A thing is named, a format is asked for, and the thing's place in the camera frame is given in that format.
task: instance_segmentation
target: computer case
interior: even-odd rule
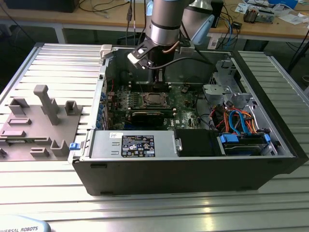
[[[43,10],[72,13],[79,0],[4,0],[9,9]]]
[[[214,20],[211,27],[216,28],[223,7],[223,0],[211,0],[211,7],[212,7],[212,14],[214,15]]]

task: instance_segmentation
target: electronics on desk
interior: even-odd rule
[[[284,4],[294,9],[298,3],[297,0],[268,0],[269,4]]]
[[[223,0],[211,0],[211,7],[212,15],[214,15],[214,20],[211,27],[216,28],[223,7]]]
[[[269,9],[258,9],[254,6],[249,6],[245,15],[243,16],[243,21],[246,23],[272,23],[275,19],[275,14]]]
[[[72,13],[79,0],[4,0],[9,9],[58,11]]]

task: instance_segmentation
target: black computer case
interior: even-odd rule
[[[10,9],[43,10],[72,13],[79,0],[4,0]]]

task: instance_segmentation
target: connector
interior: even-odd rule
[[[241,26],[242,26],[242,23],[233,22],[231,26],[232,26],[232,28],[235,28],[235,29],[237,29],[237,30],[240,30],[240,29],[241,29]]]
[[[127,10],[127,15],[126,15],[126,20],[127,22],[131,22],[132,20],[132,6],[129,6],[129,9]]]

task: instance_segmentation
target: label sticker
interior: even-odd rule
[[[153,135],[123,135],[122,157],[155,157]]]
[[[119,132],[111,132],[110,133],[110,138],[111,139],[121,139],[121,137],[123,136],[123,133],[119,133]]]

